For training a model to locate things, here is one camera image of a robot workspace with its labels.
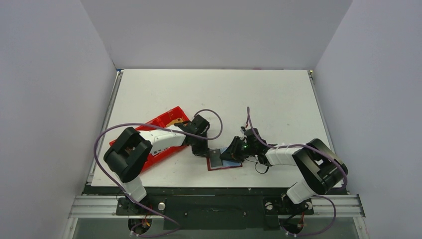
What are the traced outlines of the gold credit card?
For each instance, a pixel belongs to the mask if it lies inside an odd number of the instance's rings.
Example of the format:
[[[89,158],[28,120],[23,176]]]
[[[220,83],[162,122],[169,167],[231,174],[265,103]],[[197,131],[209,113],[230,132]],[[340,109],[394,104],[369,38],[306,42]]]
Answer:
[[[185,121],[182,118],[177,118],[172,120],[171,122],[169,122],[166,127],[171,127],[171,126],[181,126],[184,125]]]

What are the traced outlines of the dark green VIP credit card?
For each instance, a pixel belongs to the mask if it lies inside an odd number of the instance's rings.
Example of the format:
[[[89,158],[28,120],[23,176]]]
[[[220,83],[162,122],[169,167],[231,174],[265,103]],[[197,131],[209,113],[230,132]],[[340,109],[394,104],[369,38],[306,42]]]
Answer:
[[[210,167],[216,168],[222,166],[222,160],[220,159],[220,149],[212,149],[209,152],[209,161],[210,161]]]

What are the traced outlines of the red plastic tray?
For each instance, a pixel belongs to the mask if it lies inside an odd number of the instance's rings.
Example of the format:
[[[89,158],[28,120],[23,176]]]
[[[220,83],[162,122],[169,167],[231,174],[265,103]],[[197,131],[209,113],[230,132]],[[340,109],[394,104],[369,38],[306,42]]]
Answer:
[[[138,126],[135,128],[145,140],[150,141],[152,144],[150,154],[141,170],[142,173],[185,148],[183,142],[186,135],[179,133],[180,129],[176,126],[166,127],[169,122],[177,118],[182,118],[184,121],[188,120],[188,117],[179,106],[147,122],[148,125],[168,128],[169,131],[155,129],[150,126]]]

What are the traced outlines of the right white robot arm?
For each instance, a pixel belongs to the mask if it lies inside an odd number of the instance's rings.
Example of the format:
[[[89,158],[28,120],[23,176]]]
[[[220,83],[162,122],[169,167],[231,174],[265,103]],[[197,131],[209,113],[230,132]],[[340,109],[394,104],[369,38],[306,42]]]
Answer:
[[[277,165],[295,166],[303,179],[293,184],[285,193],[289,203],[300,204],[316,196],[325,195],[340,181],[346,181],[348,169],[331,149],[315,138],[306,144],[268,144],[256,128],[236,136],[220,159],[241,163],[249,157],[267,168]]]

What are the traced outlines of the red leather card holder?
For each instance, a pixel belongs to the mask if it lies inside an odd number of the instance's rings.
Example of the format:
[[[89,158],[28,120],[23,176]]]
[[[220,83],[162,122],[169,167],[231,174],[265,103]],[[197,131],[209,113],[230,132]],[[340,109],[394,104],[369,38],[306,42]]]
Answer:
[[[219,149],[220,149],[220,152],[223,153],[227,149],[227,147],[222,147],[222,148],[219,148]],[[242,167],[242,163],[240,163],[240,162],[231,162],[231,161],[222,160],[222,166],[221,167],[211,168],[209,156],[207,157],[207,169],[208,169],[208,171],[216,171],[216,170],[240,168],[240,167]]]

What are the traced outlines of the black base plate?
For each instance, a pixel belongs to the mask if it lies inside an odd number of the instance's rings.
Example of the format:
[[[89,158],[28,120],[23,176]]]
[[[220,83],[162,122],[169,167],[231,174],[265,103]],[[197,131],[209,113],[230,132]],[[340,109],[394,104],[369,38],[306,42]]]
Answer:
[[[153,216],[164,221],[164,229],[174,230],[243,230],[265,231],[301,228],[302,216],[315,215],[318,197],[294,204],[286,189],[245,188],[147,188],[140,204],[127,198],[116,187],[87,185],[84,196],[112,196],[114,216],[128,216],[131,224],[146,227]]]

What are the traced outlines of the aluminium frame rail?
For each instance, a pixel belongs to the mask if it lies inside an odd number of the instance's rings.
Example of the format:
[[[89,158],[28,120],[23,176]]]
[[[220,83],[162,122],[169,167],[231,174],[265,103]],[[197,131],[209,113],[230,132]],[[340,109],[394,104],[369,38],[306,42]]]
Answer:
[[[314,213],[308,218],[332,218],[333,209],[336,209],[336,220],[341,218],[353,219],[356,237],[368,239],[369,234],[365,225],[365,216],[360,198],[358,195],[327,195],[329,200],[324,198],[312,199]],[[72,239],[76,232],[79,219],[162,219],[161,216],[121,216],[116,214],[117,196],[90,195],[76,196],[67,219],[63,239]]]

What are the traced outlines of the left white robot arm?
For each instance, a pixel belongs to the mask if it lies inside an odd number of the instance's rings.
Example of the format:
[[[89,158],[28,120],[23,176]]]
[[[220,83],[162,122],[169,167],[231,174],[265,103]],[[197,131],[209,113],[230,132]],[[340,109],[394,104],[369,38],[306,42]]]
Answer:
[[[123,191],[140,202],[147,195],[140,173],[150,155],[179,146],[191,146],[193,155],[206,157],[207,131],[210,123],[201,115],[193,120],[179,122],[166,128],[138,131],[126,128],[104,155],[109,169],[118,177]]]

